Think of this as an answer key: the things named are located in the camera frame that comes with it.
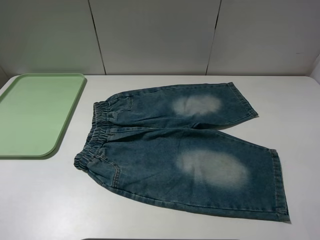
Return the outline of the children's blue denim shorts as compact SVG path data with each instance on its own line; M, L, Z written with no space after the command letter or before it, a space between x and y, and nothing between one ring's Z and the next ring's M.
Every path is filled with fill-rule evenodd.
M144 204L286 222L277 151L223 132L257 116L231 82L120 92L93 105L92 127L74 166Z

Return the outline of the light green plastic tray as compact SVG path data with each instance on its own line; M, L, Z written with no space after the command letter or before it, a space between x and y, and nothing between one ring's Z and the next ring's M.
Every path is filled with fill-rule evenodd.
M0 156L38 158L58 145L85 86L80 73L22 74L0 96Z

